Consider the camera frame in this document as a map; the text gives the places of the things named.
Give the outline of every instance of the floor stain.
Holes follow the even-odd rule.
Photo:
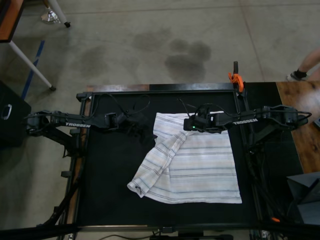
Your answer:
[[[189,43],[186,40],[175,39],[170,42],[169,47],[173,52],[183,53],[189,49]]]
[[[132,46],[146,51],[155,51],[161,48],[172,36],[169,28],[162,28],[159,31],[148,31],[136,35]]]
[[[106,55],[106,47],[104,46],[90,48],[82,52],[71,67],[88,79],[98,77],[108,70]]]
[[[192,43],[189,47],[188,53],[199,61],[206,62],[211,58],[211,48],[201,41]]]
[[[201,41],[189,44],[175,39],[170,49],[180,54],[168,56],[164,62],[170,77],[177,82],[201,82],[205,79],[204,63],[211,58],[211,48]]]
[[[169,56],[165,61],[170,77],[181,82],[202,81],[206,70],[204,64],[188,54]]]

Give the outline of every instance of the shoe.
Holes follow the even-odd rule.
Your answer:
[[[305,81],[308,79],[308,76],[303,77],[303,78],[298,78],[295,74],[295,72],[293,71],[291,74],[289,74],[288,76],[286,76],[286,79],[289,82],[294,82],[294,81]]]

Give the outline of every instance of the white table leg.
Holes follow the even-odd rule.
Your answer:
[[[70,27],[70,22],[67,21],[67,18],[65,16],[65,14],[62,12],[59,4],[57,3],[57,0],[48,0],[51,7],[53,8],[53,10],[55,11],[55,13],[58,15],[58,18],[60,20],[60,22],[62,22],[67,28]]]
[[[32,71],[38,75],[38,77],[50,88],[51,91],[55,91],[56,88],[42,75],[42,73],[36,68],[35,65],[27,58],[27,56],[15,45],[13,41],[9,42],[10,47],[18,56],[32,69]]]

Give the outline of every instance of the black mat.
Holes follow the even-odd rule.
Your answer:
[[[277,88],[274,88],[275,84],[251,86],[251,97],[250,95],[248,97],[252,99],[249,103],[253,105],[253,108],[263,104],[270,106],[281,104]],[[268,92],[266,86],[269,86],[271,93]],[[149,119],[150,130],[152,130],[157,112],[185,112],[181,103],[177,101],[177,97],[194,106],[216,103],[230,113],[236,112],[234,96],[230,92],[153,93],[149,95],[151,104],[144,114]],[[115,96],[124,109],[130,109],[139,95],[132,93]],[[102,97],[97,113],[108,112],[119,113],[119,109],[110,97]],[[242,150],[240,128],[230,129],[229,136],[242,204],[165,204],[147,197],[139,198],[136,193],[127,188],[127,184],[132,180],[147,152],[154,146],[154,142],[141,144],[138,139],[127,137],[122,133],[103,134],[91,130],[76,222],[84,226],[256,223],[255,204]]]

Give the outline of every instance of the white towel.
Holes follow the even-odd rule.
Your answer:
[[[227,131],[184,131],[185,113],[157,113],[156,144],[127,187],[141,198],[166,204],[241,204]]]

